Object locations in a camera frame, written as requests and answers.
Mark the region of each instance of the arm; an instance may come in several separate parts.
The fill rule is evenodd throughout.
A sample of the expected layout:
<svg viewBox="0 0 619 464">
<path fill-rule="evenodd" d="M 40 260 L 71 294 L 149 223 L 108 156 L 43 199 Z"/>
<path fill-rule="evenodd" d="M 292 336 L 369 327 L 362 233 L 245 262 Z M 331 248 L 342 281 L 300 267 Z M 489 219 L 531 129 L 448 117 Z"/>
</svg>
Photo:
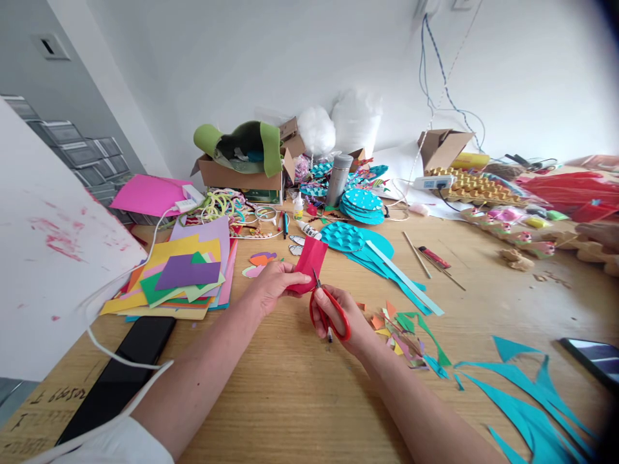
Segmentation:
<svg viewBox="0 0 619 464">
<path fill-rule="evenodd" d="M 330 285 L 324 287 L 338 300 L 348 316 L 351 338 L 343 345 L 361 361 L 376 385 L 416 463 L 506 462 L 490 443 L 432 393 L 380 341 L 348 292 Z M 343 333 L 341 319 L 322 290 L 316 290 L 314 302 L 333 320 L 335 328 Z M 318 336 L 324 338 L 326 331 L 315 307 L 312 308 L 312 317 L 316 321 Z"/>
<path fill-rule="evenodd" d="M 294 265 L 272 262 L 157 380 L 131 416 L 168 449 L 176 461 L 204 422 L 262 319 L 286 287 L 310 277 Z"/>
</svg>

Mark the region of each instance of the white sleeve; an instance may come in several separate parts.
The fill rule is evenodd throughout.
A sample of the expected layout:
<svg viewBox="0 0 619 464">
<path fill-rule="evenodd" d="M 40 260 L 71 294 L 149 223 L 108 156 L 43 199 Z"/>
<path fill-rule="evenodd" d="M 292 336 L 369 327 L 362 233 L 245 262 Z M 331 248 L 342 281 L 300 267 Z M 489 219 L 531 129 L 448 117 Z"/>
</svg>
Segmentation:
<svg viewBox="0 0 619 464">
<path fill-rule="evenodd" d="M 88 440 L 54 464 L 173 464 L 172 456 L 142 425 L 126 417 L 118 426 Z"/>
</svg>

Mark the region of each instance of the whiteboard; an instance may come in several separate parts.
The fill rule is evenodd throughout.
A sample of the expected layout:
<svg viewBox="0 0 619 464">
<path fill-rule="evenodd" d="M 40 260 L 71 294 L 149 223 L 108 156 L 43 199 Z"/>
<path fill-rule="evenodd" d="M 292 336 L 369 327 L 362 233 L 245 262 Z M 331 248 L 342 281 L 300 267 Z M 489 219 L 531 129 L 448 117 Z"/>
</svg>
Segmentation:
<svg viewBox="0 0 619 464">
<path fill-rule="evenodd" d="M 0 377 L 40 382 L 146 253 L 2 99 L 0 238 Z"/>
</svg>

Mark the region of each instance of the black phone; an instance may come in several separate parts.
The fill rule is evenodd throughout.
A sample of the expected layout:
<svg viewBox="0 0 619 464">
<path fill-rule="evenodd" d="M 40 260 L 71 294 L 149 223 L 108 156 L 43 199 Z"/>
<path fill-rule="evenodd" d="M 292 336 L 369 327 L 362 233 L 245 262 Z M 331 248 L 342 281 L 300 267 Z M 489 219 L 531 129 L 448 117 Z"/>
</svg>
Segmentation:
<svg viewBox="0 0 619 464">
<path fill-rule="evenodd" d="M 154 364 L 159 359 L 176 319 L 140 317 L 116 350 L 132 362 Z M 115 418 L 152 375 L 151 369 L 130 367 L 110 360 L 75 412 L 56 445 L 78 437 Z"/>
<path fill-rule="evenodd" d="M 562 338 L 559 343 L 593 376 L 619 395 L 619 349 L 607 343 Z"/>
</svg>

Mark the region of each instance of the scissors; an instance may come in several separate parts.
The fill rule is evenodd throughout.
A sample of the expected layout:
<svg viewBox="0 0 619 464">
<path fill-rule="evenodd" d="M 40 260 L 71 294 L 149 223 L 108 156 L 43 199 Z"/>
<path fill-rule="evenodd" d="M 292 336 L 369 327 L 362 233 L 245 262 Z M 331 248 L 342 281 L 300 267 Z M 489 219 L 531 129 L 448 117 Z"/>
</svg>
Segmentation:
<svg viewBox="0 0 619 464">
<path fill-rule="evenodd" d="M 317 289 L 322 288 L 322 284 L 320 283 L 320 279 L 318 279 L 318 276 L 316 275 L 316 270 L 312 269 L 312 271 L 314 272 L 314 279 L 316 279 L 316 287 L 314 288 L 314 290 L 312 290 L 311 298 L 309 299 L 309 317 L 311 318 L 311 322 L 314 327 L 316 327 L 316 322 L 314 321 L 314 317 L 311 312 L 311 305 L 314 301 L 314 292 Z M 322 324 L 325 329 L 329 331 L 333 330 L 337 338 L 339 338 L 343 342 L 347 342 L 348 340 L 350 340 L 350 324 L 348 323 L 348 317 L 346 317 L 346 313 L 342 309 L 342 306 L 337 302 L 333 295 L 331 295 L 331 293 L 329 293 L 325 288 L 322 288 L 322 291 L 324 291 L 324 294 L 327 296 L 327 298 L 329 298 L 329 300 L 331 300 L 333 306 L 335 306 L 335 309 L 337 310 L 338 314 L 342 318 L 342 321 L 344 322 L 344 327 L 346 328 L 346 330 L 344 331 L 344 334 L 341 335 L 333 325 L 333 321 L 329 319 L 329 316 L 325 314 L 320 305 L 317 304 L 316 306 L 318 308 L 318 312 L 320 313 L 320 319 L 322 320 Z"/>
</svg>

